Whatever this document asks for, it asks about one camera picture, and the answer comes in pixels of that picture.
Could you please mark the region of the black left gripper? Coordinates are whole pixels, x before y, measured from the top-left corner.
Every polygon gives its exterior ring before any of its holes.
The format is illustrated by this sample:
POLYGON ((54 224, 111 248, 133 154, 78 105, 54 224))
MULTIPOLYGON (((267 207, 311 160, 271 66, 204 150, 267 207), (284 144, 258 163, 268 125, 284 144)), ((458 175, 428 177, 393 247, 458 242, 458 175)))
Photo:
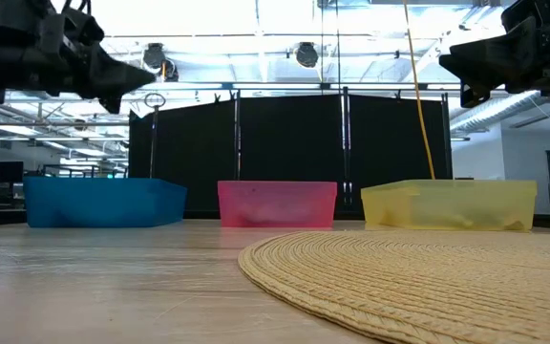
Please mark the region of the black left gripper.
POLYGON ((95 44, 89 11, 0 11, 0 103, 7 90, 96 93, 108 113, 118 114, 122 95, 155 79, 95 44))

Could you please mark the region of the black ceiling lamp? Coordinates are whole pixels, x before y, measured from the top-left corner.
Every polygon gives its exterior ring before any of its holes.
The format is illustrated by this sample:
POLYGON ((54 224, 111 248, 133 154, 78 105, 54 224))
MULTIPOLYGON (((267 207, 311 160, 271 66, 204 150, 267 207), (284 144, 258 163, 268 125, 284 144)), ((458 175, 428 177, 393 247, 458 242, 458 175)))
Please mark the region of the black ceiling lamp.
POLYGON ((297 63, 304 68, 315 68, 319 61, 319 55, 312 42, 301 42, 295 50, 297 63))
POLYGON ((179 71, 173 60, 169 59, 161 43, 149 43, 143 52, 142 67, 163 82, 178 82, 179 71))

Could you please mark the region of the blue plastic bin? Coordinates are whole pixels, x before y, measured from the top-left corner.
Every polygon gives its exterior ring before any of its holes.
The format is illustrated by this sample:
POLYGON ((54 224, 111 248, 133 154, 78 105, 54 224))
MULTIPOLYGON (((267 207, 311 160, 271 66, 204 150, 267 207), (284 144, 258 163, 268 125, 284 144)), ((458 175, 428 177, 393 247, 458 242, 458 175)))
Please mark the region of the blue plastic bin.
POLYGON ((187 189, 149 178, 23 180, 31 227, 153 227, 182 220, 187 189))

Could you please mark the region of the dark computer monitor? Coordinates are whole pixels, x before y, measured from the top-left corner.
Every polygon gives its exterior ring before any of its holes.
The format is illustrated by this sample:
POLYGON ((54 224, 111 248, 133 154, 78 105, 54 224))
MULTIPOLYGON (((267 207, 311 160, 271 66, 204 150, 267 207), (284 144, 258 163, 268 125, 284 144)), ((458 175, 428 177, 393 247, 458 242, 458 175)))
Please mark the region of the dark computer monitor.
POLYGON ((21 183, 23 176, 22 161, 0 161, 0 183, 21 183))

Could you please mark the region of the yellow plastic bin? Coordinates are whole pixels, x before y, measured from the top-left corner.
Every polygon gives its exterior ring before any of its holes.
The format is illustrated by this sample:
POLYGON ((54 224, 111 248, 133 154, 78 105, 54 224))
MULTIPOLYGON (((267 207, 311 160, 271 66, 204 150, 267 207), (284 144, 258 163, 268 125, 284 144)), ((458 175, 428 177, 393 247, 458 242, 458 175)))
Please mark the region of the yellow plastic bin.
POLYGON ((366 187, 366 223, 428 230, 528 232, 538 193, 534 181, 408 180, 366 187))

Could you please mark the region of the black partition panel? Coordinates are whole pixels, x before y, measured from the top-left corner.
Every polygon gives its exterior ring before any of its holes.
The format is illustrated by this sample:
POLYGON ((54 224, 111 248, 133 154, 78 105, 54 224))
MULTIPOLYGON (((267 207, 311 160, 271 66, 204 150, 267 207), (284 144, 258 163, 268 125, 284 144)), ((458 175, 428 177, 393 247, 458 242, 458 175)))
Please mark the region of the black partition panel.
MULTIPOLYGON (((364 187, 453 175, 440 101, 247 97, 159 112, 155 178, 187 188, 186 211, 218 214, 219 181, 336 182, 338 220, 364 216, 364 187)), ((129 174, 150 177, 153 114, 129 120, 129 174)))

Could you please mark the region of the pink plastic bin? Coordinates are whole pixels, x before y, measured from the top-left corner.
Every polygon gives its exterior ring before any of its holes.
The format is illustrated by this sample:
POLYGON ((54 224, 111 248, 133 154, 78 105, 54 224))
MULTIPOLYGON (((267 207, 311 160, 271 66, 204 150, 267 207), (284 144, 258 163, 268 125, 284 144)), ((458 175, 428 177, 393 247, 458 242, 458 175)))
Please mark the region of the pink plastic bin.
POLYGON ((225 227, 330 227, 335 182, 219 181, 225 227))

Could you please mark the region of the round woven straw placemat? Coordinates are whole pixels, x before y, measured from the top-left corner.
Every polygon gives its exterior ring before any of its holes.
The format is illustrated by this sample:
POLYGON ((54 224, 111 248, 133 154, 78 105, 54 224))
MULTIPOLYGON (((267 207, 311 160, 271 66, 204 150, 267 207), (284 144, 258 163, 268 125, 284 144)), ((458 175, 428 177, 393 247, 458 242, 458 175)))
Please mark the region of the round woven straw placemat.
POLYGON ((550 344, 550 233, 310 231, 238 258, 256 286, 396 344, 550 344))

